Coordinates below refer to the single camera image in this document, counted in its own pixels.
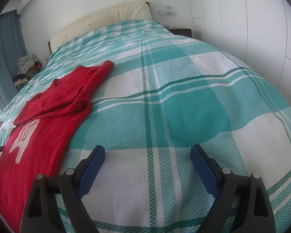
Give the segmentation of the red sweater with white motif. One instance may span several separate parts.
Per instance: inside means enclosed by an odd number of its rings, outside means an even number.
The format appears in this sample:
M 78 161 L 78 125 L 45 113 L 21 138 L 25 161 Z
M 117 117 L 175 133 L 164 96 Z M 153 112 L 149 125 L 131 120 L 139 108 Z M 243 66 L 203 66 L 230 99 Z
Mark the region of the red sweater with white motif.
M 27 101 L 13 122 L 0 157 L 0 214 L 20 231 L 23 210 L 38 174 L 59 174 L 70 140 L 91 110 L 91 98 L 114 67 L 77 66 Z

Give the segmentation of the pile of clothes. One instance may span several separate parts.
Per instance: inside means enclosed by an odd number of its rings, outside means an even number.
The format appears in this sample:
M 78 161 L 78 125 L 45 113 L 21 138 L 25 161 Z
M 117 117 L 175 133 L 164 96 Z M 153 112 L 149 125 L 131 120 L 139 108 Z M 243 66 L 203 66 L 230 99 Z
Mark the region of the pile of clothes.
M 38 75 L 41 65 L 35 54 L 28 54 L 18 59 L 17 76 L 12 79 L 17 91 L 24 88 L 33 77 Z

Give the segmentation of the blue curtain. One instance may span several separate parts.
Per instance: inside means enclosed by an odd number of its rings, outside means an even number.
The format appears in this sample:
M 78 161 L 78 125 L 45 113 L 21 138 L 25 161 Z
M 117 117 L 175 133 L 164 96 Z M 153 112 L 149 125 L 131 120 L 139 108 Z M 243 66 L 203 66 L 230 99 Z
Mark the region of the blue curtain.
M 18 93 L 12 79 L 17 61 L 27 55 L 19 15 L 15 10 L 0 15 L 0 113 Z

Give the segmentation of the teal plaid bedspread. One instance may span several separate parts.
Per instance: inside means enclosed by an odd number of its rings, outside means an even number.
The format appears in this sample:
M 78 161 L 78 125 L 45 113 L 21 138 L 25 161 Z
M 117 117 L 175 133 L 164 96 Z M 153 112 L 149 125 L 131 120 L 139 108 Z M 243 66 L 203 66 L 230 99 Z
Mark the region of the teal plaid bedspread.
M 60 158 L 106 159 L 82 199 L 100 232 L 196 232 L 214 198 L 190 159 L 199 144 L 237 175 L 258 173 L 276 232 L 291 226 L 291 106 L 244 62 L 153 21 L 115 23 L 58 47 L 0 115 L 0 146 L 27 101 L 77 66 L 114 68 Z

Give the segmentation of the white wardrobe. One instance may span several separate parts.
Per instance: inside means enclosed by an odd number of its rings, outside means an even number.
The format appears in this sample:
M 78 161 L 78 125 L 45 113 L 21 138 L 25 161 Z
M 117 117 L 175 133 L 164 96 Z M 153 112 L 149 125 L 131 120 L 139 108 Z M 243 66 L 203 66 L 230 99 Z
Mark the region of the white wardrobe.
M 190 0 L 193 35 L 231 53 L 291 97 L 287 0 Z

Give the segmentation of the dark bedside table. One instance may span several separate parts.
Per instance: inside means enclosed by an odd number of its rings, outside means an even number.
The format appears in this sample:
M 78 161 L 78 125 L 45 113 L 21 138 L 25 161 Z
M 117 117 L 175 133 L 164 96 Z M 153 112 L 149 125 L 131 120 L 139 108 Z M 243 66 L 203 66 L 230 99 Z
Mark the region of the dark bedside table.
M 190 28 L 175 27 L 175 28 L 168 28 L 168 31 L 171 32 L 173 35 L 192 38 L 192 30 Z

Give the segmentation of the cream padded headboard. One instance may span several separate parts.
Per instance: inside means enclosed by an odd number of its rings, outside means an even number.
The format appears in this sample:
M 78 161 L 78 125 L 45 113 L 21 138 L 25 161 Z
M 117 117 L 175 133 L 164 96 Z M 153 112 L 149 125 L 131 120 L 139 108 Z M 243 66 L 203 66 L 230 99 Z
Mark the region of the cream padded headboard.
M 48 41 L 49 51 L 53 53 L 59 46 L 92 30 L 131 20 L 152 20 L 149 2 L 119 4 L 83 17 L 54 34 Z

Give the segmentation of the wall switch panel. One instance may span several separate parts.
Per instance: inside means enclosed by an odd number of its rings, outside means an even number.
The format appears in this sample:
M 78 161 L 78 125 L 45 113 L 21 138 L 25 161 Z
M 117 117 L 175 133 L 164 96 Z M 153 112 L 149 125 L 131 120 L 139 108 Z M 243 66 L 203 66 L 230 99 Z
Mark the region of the wall switch panel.
M 159 15 L 160 16 L 165 16 L 165 15 L 176 15 L 177 11 L 176 9 L 173 9 L 171 6 L 166 6 L 165 9 L 159 10 Z

